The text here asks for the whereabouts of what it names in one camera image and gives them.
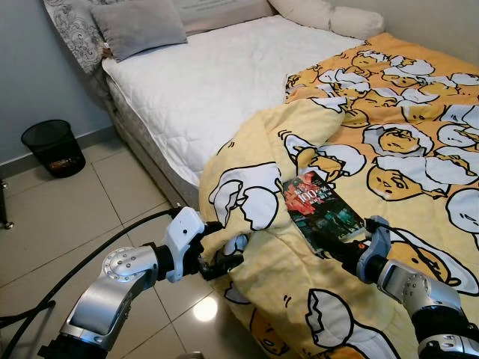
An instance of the wall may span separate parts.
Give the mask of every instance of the wall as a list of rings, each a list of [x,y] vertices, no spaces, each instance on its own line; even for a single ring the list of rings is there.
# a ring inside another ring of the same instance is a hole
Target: wall
[[[0,165],[29,153],[20,136],[42,120],[67,120],[77,137],[112,125],[74,61],[42,0],[0,0]]]
[[[330,0],[381,13],[386,31],[479,64],[478,0]]]

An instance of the trash can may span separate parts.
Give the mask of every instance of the trash can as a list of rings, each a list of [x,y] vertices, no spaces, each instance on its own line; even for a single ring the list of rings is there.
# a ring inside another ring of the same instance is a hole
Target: trash can
[[[85,166],[85,157],[67,121],[48,120],[33,125],[23,133],[22,143],[54,177],[72,176]]]

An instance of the blanket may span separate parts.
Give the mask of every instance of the blanket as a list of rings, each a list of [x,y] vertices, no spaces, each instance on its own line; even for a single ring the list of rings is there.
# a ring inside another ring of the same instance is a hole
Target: blanket
[[[201,214],[223,231],[214,284],[272,358],[416,358],[401,305],[313,254],[282,183],[316,171],[361,217],[381,215],[390,259],[455,288],[479,321],[479,68],[389,34],[290,76],[285,104],[245,122],[205,167]]]

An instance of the beige floor tile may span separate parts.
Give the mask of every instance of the beige floor tile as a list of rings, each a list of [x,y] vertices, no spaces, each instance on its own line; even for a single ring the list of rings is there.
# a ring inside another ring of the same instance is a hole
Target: beige floor tile
[[[157,213],[170,208],[169,203],[138,216],[125,223],[125,227],[138,221],[148,215]],[[132,230],[129,233],[134,245],[143,245],[144,243],[154,242],[160,246],[163,243],[166,227],[171,223],[169,215],[155,219],[150,223]],[[187,275],[180,282],[172,284],[167,280],[155,284],[155,290],[158,293],[166,312],[171,320],[177,318],[180,314],[186,312],[202,298],[209,295],[213,290],[210,285],[199,275]]]
[[[33,307],[46,293],[74,267],[77,262],[101,245],[105,240],[117,233],[121,227],[112,230],[98,239],[71,251],[51,263],[9,283],[0,289],[0,308],[3,314],[20,313]],[[37,350],[55,339],[58,330],[68,313],[72,310],[78,297],[97,278],[102,261],[109,251],[115,248],[130,246],[131,241],[124,236],[103,251],[87,267],[82,269],[56,296],[57,304],[49,315],[42,313],[31,328],[25,333],[12,358],[36,358]],[[133,302],[129,318],[124,325],[117,343],[108,358],[121,358],[135,347],[143,343],[169,323],[168,317],[156,296],[149,289],[140,294]],[[1,330],[1,338],[6,346],[18,325]]]
[[[7,199],[12,230],[0,233],[0,286],[120,225],[93,168]]]
[[[129,151],[95,162],[93,166],[122,222],[166,201]]]
[[[4,179],[8,184],[8,188],[4,192],[5,197],[13,196],[14,194],[18,194],[53,179],[54,177],[48,173],[45,167],[32,168],[29,171]]]
[[[216,302],[218,311],[213,316]],[[212,293],[195,307],[173,321],[187,352],[200,351],[208,359],[266,359],[260,346],[234,317],[223,299]]]
[[[129,353],[124,359],[176,359],[184,352],[185,349],[183,349],[173,325],[169,325]]]
[[[126,222],[124,225],[128,227],[129,225],[139,221],[149,215],[165,211],[170,209],[170,203],[166,202],[160,206],[153,208],[152,210],[135,217],[134,219]],[[153,219],[150,222],[147,222],[140,227],[135,228],[128,236],[132,240],[133,244],[136,246],[143,245],[144,243],[155,242],[156,245],[161,245],[163,243],[163,237],[165,236],[166,227],[171,223],[171,217],[169,215],[164,215],[160,218]]]
[[[124,150],[126,150],[125,143],[119,138],[113,138],[110,141],[87,147],[82,152],[87,163],[92,163],[106,159],[107,157],[123,152]]]

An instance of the book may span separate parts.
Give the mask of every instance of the book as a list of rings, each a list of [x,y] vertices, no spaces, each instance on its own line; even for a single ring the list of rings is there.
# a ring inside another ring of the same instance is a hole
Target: book
[[[321,240],[345,241],[364,230],[364,221],[328,183],[314,171],[283,184],[283,196],[293,222],[314,253]]]

